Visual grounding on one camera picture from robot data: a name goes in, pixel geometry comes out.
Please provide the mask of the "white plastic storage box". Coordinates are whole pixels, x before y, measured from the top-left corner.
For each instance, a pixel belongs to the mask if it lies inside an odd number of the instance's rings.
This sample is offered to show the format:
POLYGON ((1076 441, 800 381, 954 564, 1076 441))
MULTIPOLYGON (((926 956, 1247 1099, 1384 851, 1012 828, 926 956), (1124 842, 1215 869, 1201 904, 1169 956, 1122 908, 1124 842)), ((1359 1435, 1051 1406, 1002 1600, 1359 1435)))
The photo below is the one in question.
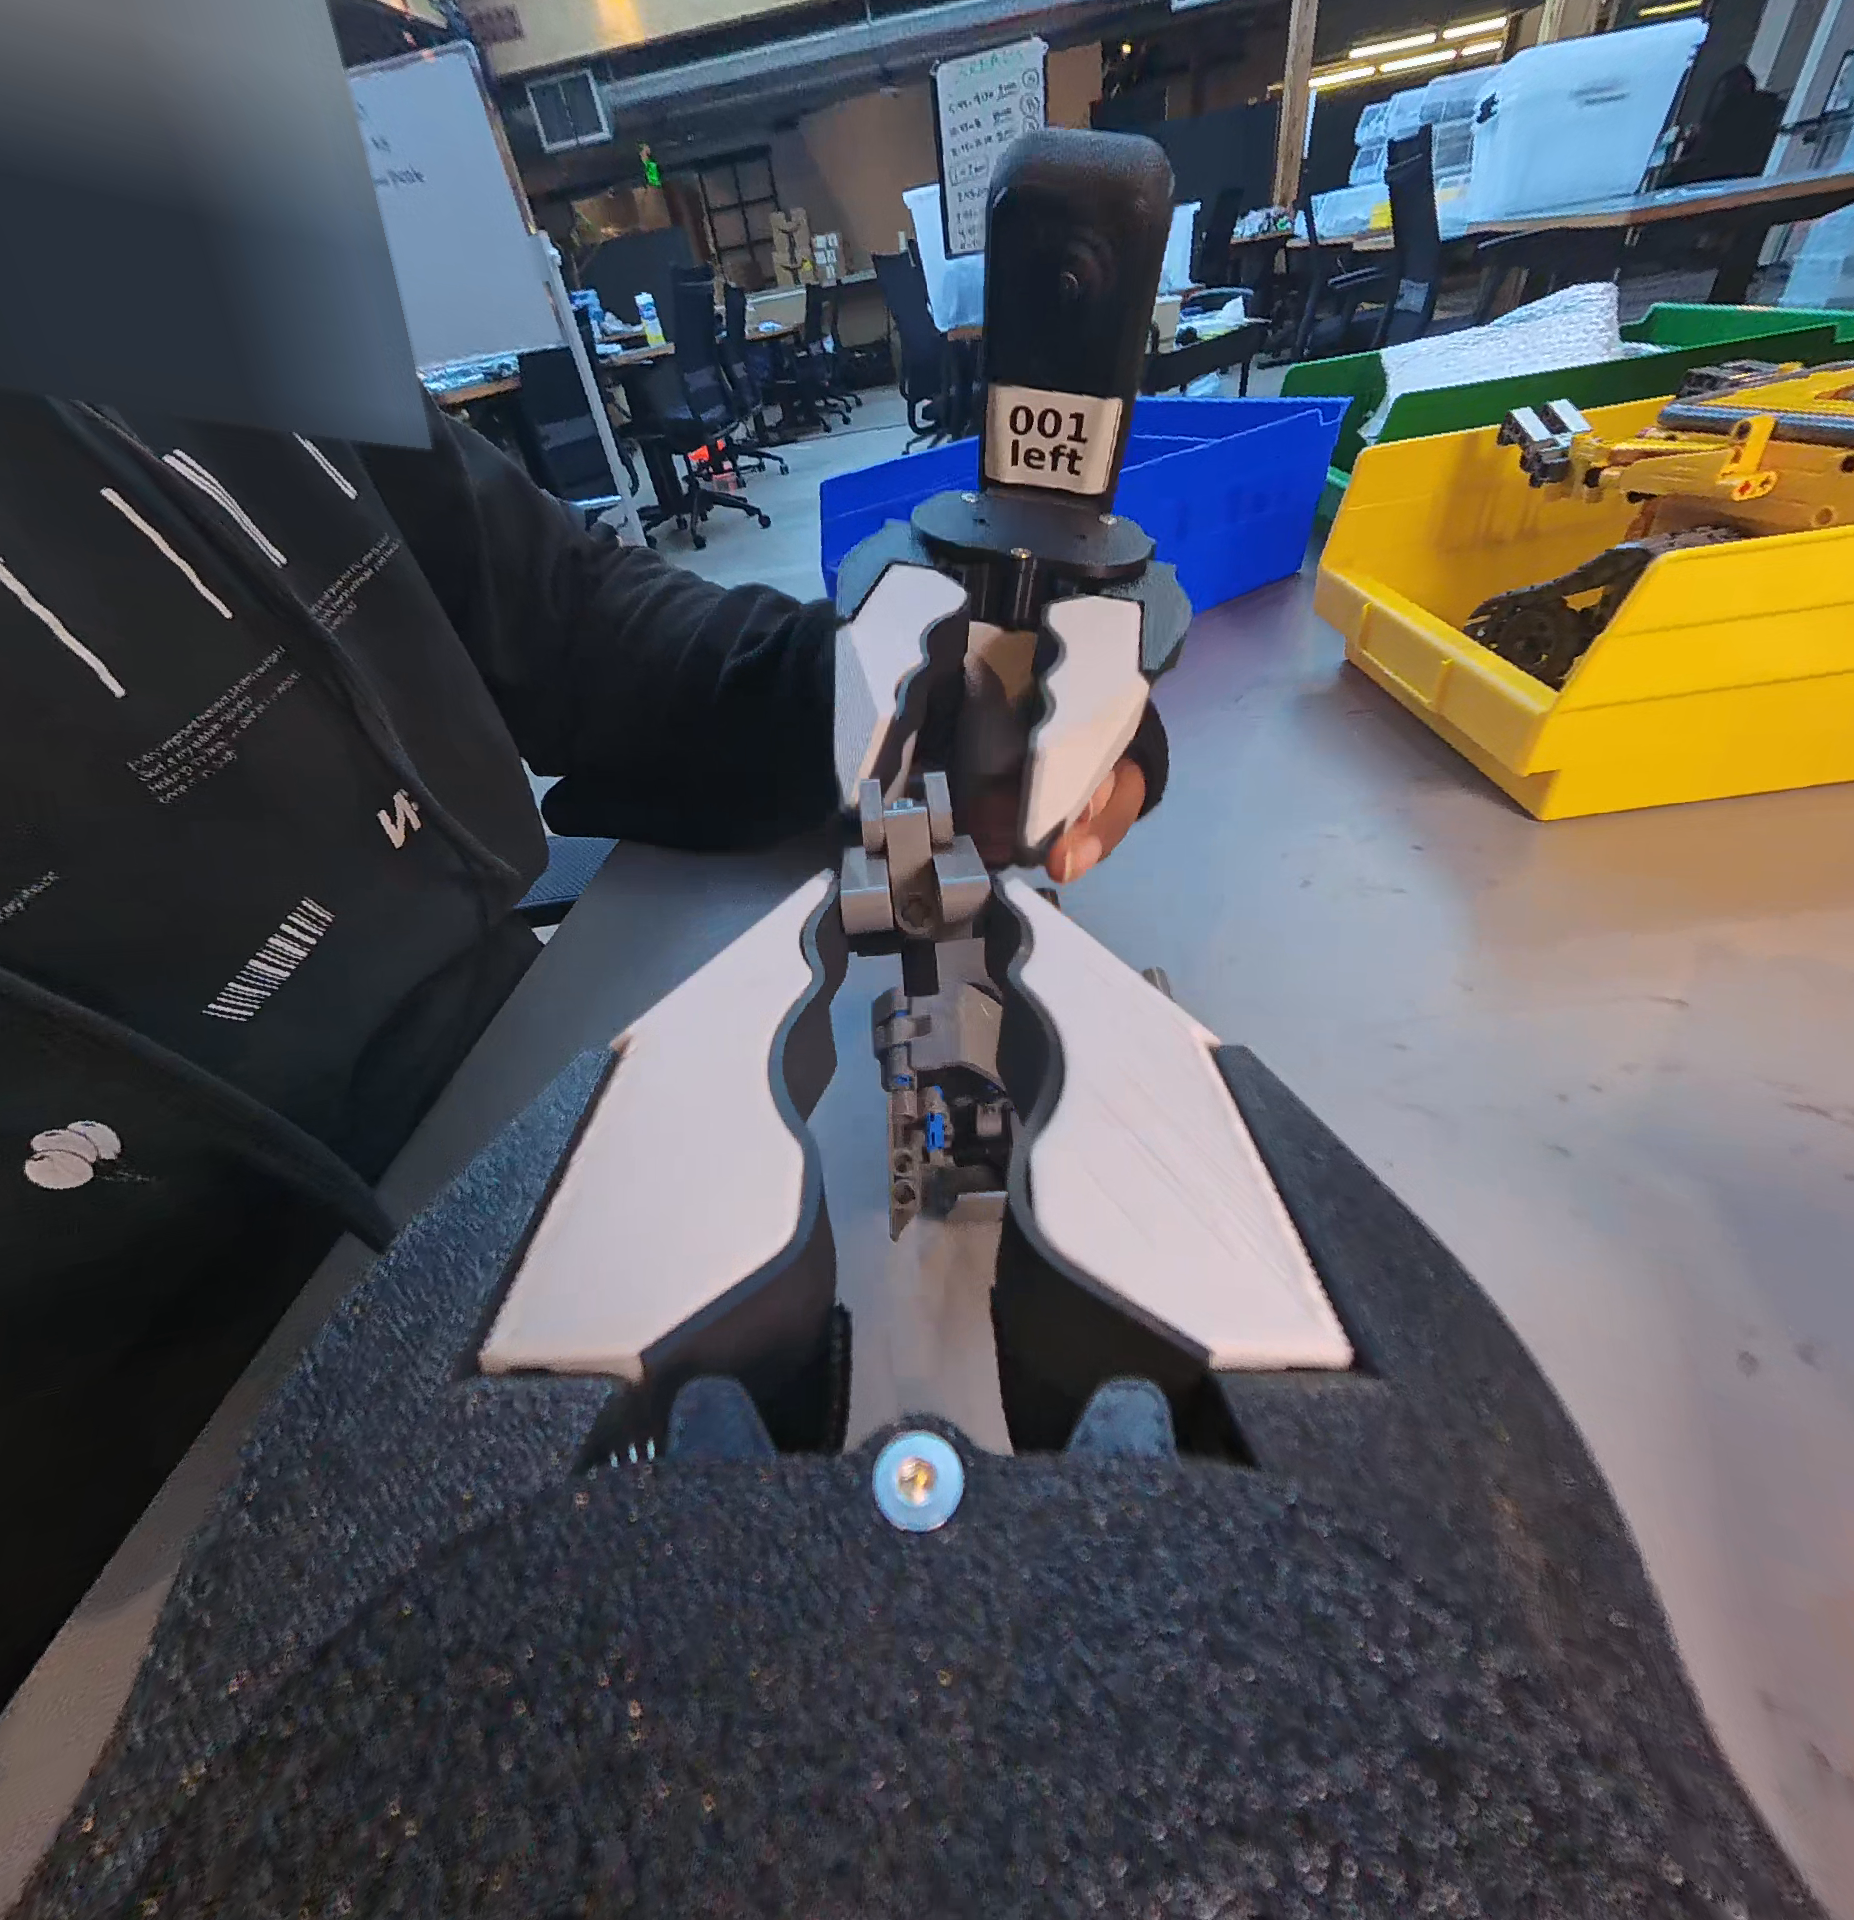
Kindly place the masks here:
POLYGON ((1703 36, 1689 13, 1501 63, 1477 104, 1468 228, 1636 193, 1703 36))

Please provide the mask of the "white bubble wrap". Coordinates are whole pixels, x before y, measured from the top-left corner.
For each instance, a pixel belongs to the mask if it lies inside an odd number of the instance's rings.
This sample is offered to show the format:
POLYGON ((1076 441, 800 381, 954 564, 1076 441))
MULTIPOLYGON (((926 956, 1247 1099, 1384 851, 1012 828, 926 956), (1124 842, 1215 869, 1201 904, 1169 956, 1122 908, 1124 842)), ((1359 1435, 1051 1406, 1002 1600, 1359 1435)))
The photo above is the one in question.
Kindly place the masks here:
POLYGON ((1427 332, 1381 349, 1381 406, 1405 394, 1437 392, 1522 373, 1546 373, 1655 353, 1620 335, 1618 287, 1578 283, 1460 331, 1427 332))

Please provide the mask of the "grey motor block assembly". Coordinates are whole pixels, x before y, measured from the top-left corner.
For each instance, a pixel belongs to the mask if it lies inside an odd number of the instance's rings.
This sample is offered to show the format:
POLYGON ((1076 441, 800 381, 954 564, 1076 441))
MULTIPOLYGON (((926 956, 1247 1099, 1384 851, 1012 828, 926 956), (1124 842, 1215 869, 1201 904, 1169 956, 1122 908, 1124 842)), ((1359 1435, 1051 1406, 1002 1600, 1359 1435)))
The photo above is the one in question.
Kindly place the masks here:
POLYGON ((997 1079, 1002 1017, 1002 997, 980 981, 945 986, 919 1015, 912 1061, 945 1117, 926 1148, 932 1215, 978 1215, 1009 1188, 1020 1120, 997 1079))

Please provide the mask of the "wooden office table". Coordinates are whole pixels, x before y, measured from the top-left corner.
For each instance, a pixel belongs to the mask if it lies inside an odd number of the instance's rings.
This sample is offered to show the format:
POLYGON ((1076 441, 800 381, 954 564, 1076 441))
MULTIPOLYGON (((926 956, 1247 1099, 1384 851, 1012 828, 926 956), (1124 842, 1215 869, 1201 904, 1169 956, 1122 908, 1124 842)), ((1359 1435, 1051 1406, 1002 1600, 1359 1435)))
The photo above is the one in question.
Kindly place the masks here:
POLYGON ((1790 177, 1738 177, 1576 203, 1545 213, 1470 215, 1465 240, 1493 268, 1524 268, 1554 283, 1618 276, 1641 231, 1694 229, 1722 243, 1711 304, 1738 304, 1772 228, 1814 222, 1854 203, 1854 165, 1790 177))

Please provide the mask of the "wall air vent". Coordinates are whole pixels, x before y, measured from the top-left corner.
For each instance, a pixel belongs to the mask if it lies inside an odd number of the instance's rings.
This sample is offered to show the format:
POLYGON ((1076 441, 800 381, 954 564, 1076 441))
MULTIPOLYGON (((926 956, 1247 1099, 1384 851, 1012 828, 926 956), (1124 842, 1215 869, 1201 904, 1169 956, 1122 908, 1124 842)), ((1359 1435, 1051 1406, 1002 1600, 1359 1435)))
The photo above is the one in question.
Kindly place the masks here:
POLYGON ((603 146, 614 139, 610 108, 589 66, 529 80, 526 97, 538 143, 547 154, 603 146))

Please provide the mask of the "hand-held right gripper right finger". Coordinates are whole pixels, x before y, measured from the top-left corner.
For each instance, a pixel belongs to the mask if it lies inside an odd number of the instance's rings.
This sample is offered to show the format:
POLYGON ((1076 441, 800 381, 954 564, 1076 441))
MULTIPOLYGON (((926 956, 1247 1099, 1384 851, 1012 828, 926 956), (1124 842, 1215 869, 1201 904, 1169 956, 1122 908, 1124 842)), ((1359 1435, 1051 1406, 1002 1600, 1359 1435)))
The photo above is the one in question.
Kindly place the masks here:
POLYGON ((1012 1099, 1042 1260, 1211 1373, 1348 1371, 1218 1037, 1026 880, 997 901, 1016 936, 1007 1013, 1030 1020, 1012 1099))

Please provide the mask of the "white notice board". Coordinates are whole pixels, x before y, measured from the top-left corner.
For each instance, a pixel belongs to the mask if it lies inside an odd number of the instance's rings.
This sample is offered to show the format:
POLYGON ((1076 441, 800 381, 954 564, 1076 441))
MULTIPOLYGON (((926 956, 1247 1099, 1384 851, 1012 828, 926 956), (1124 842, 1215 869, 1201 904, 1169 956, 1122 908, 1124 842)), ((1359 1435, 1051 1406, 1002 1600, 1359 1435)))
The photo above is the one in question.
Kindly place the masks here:
POLYGON ((987 244, 990 177, 1002 156, 1048 123, 1048 44, 1026 36, 941 60, 932 72, 945 255, 987 244))

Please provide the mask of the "person's left hand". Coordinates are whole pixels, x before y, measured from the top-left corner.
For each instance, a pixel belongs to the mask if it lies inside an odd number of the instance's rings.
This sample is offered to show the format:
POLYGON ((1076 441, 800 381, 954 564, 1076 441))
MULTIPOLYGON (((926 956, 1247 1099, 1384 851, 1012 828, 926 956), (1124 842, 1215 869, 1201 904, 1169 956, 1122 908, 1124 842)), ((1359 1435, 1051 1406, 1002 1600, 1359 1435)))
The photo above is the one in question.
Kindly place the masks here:
POLYGON ((1154 805, 1169 779, 1169 736, 1154 703, 1140 711, 1140 724, 1094 785, 1079 817, 1060 831, 1044 872, 1066 885, 1100 865, 1154 805))

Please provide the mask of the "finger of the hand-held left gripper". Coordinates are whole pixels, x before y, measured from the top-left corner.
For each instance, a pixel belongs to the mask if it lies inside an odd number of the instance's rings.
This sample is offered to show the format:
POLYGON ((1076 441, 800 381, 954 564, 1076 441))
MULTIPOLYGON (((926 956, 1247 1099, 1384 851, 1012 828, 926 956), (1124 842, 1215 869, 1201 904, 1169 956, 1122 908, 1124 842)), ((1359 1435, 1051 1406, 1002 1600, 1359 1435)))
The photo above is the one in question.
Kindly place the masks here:
POLYGON ((856 815, 874 780, 899 796, 932 711, 962 684, 964 587, 926 564, 892 562, 835 636, 835 772, 856 815))
POLYGON ((1129 598, 1062 598, 1042 615, 1016 847, 1044 877, 1060 831, 1079 817, 1150 703, 1140 618, 1129 598))

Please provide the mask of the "person's black hoodie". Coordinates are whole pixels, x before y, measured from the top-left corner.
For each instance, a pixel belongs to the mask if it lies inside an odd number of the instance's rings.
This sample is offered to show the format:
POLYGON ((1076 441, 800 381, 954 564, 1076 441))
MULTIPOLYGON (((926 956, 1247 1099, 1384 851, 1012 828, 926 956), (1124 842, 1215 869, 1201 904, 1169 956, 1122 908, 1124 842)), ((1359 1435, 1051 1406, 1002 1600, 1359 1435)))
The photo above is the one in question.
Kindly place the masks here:
POLYGON ((441 417, 0 392, 0 1717, 527 965, 572 533, 441 417))

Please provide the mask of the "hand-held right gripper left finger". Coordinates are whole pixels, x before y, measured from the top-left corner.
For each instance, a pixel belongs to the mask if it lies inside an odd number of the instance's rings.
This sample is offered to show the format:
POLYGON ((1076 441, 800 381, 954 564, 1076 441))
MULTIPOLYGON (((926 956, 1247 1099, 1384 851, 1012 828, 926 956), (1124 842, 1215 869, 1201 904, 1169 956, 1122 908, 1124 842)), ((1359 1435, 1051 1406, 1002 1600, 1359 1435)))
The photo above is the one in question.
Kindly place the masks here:
POLYGON ((651 1003, 522 1239, 478 1349, 487 1377, 658 1378, 798 1238, 808 1137, 774 1045, 821 981, 827 873, 651 1003))

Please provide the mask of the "grey desk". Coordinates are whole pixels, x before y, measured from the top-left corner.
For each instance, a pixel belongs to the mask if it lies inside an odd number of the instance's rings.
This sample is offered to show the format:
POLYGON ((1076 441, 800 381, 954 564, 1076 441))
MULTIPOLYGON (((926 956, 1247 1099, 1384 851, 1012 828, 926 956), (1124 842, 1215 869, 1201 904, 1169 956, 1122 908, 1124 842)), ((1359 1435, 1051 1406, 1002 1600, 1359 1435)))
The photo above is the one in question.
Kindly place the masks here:
POLYGON ((850 1146, 847 1449, 610 1465, 475 1371, 581 1054, 9 1713, 0 1915, 1854 1915, 1854 788, 1541 828, 1338 650, 1196 627, 1076 916, 1353 1378, 992 1453, 850 1146))

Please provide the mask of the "yellow plastic parts bin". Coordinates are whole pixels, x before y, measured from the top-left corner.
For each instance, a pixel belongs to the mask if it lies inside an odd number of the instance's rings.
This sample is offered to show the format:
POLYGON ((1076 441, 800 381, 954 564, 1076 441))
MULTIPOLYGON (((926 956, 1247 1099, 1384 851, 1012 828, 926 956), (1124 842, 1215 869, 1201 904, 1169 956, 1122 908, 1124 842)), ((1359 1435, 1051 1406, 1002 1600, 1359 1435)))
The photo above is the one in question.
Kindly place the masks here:
MULTIPOLYGON (((1668 399, 1584 415, 1631 437, 1668 399)), ((1353 668, 1537 820, 1854 780, 1854 524, 1658 559, 1551 689, 1463 625, 1623 540, 1633 507, 1529 488, 1497 431, 1359 457, 1316 595, 1353 668)))

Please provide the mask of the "blue plastic bin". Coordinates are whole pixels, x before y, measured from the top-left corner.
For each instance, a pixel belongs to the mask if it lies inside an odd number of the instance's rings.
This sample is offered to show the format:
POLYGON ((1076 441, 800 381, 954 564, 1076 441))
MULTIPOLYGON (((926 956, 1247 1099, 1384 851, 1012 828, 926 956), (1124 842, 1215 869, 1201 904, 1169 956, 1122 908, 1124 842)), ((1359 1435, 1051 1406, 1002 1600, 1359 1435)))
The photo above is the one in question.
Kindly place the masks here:
MULTIPOLYGON (((1301 562, 1343 394, 1140 396, 1114 510, 1154 535, 1193 612, 1289 577, 1301 562)), ((846 554, 934 492, 980 479, 973 437, 818 482, 818 562, 836 589, 846 554)))

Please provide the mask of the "yellow tracked toy robot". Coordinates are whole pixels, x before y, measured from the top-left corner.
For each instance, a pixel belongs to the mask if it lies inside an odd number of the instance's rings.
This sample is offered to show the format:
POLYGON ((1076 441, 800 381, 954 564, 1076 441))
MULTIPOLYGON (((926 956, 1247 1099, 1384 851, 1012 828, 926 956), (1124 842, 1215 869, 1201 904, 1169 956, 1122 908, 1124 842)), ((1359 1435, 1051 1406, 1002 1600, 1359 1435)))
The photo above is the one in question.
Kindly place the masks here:
POLYGON ((1631 437, 1604 434, 1555 396, 1511 407, 1493 441, 1516 449, 1534 489, 1633 507, 1623 540, 1551 580, 1489 595, 1463 625, 1551 689, 1658 559, 1854 524, 1854 361, 1694 369, 1631 437))

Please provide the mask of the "green plastic bin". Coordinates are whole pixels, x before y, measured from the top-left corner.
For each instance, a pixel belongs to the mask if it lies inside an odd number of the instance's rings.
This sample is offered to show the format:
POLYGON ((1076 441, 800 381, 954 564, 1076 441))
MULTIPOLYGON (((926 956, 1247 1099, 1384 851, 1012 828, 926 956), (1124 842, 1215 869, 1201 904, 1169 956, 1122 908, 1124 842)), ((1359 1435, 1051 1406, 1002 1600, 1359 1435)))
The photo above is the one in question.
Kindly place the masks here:
POLYGON ((1331 460, 1350 468, 1368 445, 1497 426, 1516 406, 1566 399, 1598 406, 1671 396, 1687 373, 1722 361, 1854 361, 1854 308, 1790 308, 1659 299, 1618 328, 1618 351, 1550 349, 1550 365, 1519 369, 1516 349, 1480 349, 1502 325, 1427 339, 1427 373, 1390 373, 1378 351, 1300 361, 1281 396, 1347 399, 1331 460))

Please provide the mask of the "person's left forearm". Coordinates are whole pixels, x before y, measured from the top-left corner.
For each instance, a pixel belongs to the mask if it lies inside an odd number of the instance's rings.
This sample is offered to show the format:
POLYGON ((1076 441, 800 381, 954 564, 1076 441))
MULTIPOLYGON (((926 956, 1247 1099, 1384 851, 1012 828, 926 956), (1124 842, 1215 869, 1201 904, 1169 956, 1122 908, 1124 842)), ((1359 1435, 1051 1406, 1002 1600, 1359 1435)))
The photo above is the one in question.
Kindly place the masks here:
POLYGON ((767 847, 835 817, 839 614, 719 587, 586 529, 478 432, 365 468, 475 659, 557 831, 767 847))

